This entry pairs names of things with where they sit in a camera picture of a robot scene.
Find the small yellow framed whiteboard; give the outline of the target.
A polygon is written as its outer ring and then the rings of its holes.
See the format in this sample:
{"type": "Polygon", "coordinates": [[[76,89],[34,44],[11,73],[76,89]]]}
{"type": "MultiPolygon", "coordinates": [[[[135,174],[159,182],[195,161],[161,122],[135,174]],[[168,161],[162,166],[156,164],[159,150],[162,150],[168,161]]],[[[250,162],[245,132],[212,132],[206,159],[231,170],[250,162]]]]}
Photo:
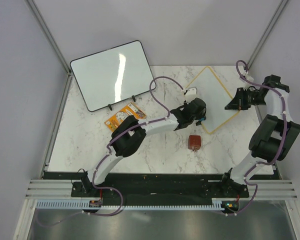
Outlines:
{"type": "Polygon", "coordinates": [[[224,109],[233,97],[210,66],[204,67],[185,89],[192,87],[197,88],[197,97],[206,103],[206,120],[201,125],[208,134],[239,114],[238,110],[224,109]]]}

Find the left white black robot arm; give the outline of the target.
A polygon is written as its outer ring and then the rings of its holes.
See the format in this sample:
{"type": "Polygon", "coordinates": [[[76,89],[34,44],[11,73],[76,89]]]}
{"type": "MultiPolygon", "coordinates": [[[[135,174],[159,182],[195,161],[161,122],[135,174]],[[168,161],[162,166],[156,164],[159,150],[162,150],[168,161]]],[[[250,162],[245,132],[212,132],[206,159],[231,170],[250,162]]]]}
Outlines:
{"type": "Polygon", "coordinates": [[[196,97],[184,105],[169,110],[165,117],[137,119],[128,116],[112,133],[106,145],[104,157],[91,169],[83,173],[82,191],[89,197],[96,196],[106,176],[124,158],[132,156],[146,137],[187,128],[193,122],[206,119],[206,103],[196,97]]]}

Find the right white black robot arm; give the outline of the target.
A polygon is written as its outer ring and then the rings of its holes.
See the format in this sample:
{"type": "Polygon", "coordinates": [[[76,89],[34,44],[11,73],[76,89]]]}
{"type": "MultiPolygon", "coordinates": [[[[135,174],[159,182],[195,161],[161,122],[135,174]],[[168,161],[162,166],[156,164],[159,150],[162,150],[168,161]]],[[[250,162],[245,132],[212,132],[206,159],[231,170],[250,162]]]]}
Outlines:
{"type": "Polygon", "coordinates": [[[300,124],[289,113],[290,88],[276,75],[265,77],[262,84],[252,83],[247,89],[240,87],[225,110],[248,110],[264,105],[267,114],[251,137],[249,153],[235,167],[224,173],[219,191],[225,197],[245,190],[248,180],[265,166],[282,161],[300,133],[300,124]]]}

